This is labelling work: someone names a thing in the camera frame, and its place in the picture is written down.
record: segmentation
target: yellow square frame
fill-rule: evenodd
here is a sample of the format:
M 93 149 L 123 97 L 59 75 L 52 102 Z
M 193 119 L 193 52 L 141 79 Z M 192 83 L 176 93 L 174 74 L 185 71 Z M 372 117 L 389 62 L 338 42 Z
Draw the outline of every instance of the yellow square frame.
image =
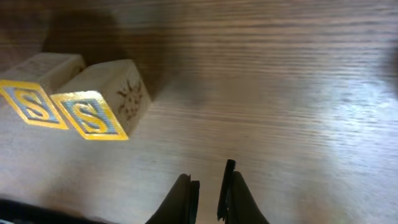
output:
M 44 100 L 44 103 L 47 104 L 48 108 L 54 114 L 55 118 L 58 119 L 59 124 L 49 123 L 46 121 L 34 121 L 29 119 L 22 110 L 18 107 L 18 105 L 12 100 L 12 98 L 8 95 L 8 93 L 4 90 L 3 87 L 11 86 L 15 88 L 23 88 L 28 90 L 36 91 Z M 67 124 L 63 121 L 58 110 L 52 104 L 50 98 L 44 92 L 42 87 L 38 83 L 31 83 L 31 82 L 21 82 L 21 81 L 12 81 L 12 80 L 0 80 L 0 93 L 5 97 L 7 102 L 14 108 L 17 114 L 27 123 L 32 125 L 38 125 L 48 128 L 59 128 L 59 129 L 69 129 Z
M 102 95 L 97 91 L 79 91 L 73 93 L 59 93 L 51 95 L 51 99 L 54 103 L 60 108 L 62 113 L 67 117 L 67 119 L 71 122 L 73 127 L 81 134 L 81 136 L 87 140 L 128 140 L 129 136 L 124 132 L 122 126 L 119 124 L 119 121 L 116 119 L 113 114 L 111 108 L 106 103 L 105 99 Z M 118 134 L 86 134 L 84 130 L 80 127 L 77 121 L 72 117 L 69 111 L 63 106 L 63 101 L 70 100 L 96 100 L 100 107 L 104 110 L 105 116 L 110 120 L 111 124 L 114 126 L 115 130 Z

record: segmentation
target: black object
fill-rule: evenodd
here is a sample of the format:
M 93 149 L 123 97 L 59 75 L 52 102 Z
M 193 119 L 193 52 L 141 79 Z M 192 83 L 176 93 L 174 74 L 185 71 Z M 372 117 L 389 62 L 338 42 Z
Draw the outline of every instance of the black object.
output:
M 199 181 L 182 174 L 147 224 L 195 224 Z M 104 224 L 61 212 L 0 199 L 0 224 Z
M 236 162 L 228 159 L 218 201 L 217 219 L 227 224 L 269 224 L 256 205 Z

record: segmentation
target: wooden table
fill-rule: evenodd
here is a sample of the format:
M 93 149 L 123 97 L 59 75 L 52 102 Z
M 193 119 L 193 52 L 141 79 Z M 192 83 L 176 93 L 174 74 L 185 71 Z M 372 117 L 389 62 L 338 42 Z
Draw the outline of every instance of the wooden table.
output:
M 236 159 L 271 223 L 398 220 L 396 0 L 0 2 L 5 70 L 40 52 L 132 58 L 154 103 L 131 140 L 26 125 L 1 98 L 0 193 L 144 223 L 181 173 L 217 223 Z

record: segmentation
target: wooden block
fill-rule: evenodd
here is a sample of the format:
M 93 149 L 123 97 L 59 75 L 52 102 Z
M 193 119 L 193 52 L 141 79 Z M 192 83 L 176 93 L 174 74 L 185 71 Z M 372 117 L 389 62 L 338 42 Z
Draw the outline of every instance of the wooden block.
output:
M 132 60 L 88 67 L 51 96 L 85 139 L 127 140 L 150 105 Z
M 39 53 L 1 75 L 0 93 L 26 123 L 68 129 L 47 95 L 84 68 L 80 55 Z

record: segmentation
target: wooden surface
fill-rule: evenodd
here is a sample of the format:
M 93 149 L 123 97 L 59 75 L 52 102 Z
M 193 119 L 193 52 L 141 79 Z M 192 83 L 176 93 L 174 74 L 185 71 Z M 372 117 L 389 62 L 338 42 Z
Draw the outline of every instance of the wooden surface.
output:
M 26 125 L 4 99 L 0 193 L 144 223 L 181 173 L 217 223 L 236 159 L 271 223 L 397 223 L 396 0 L 0 2 L 5 70 L 132 58 L 154 103 L 126 142 Z

